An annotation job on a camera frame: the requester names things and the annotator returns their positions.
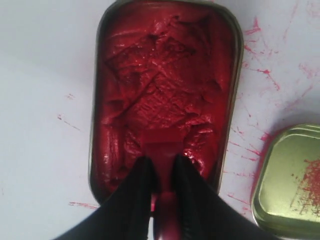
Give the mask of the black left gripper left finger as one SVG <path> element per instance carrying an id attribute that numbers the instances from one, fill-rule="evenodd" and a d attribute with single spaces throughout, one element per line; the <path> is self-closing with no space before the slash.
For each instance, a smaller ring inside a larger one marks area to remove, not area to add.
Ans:
<path id="1" fill-rule="evenodd" d="M 155 172 L 146 157 L 89 217 L 62 234 L 61 240 L 146 240 Z"/>

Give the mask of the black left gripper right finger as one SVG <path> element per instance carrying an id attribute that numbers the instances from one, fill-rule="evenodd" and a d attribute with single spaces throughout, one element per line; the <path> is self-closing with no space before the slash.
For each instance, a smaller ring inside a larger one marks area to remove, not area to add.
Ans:
<path id="1" fill-rule="evenodd" d="M 251 240 L 251 223 L 226 204 L 186 157 L 174 160 L 172 180 L 183 240 Z"/>

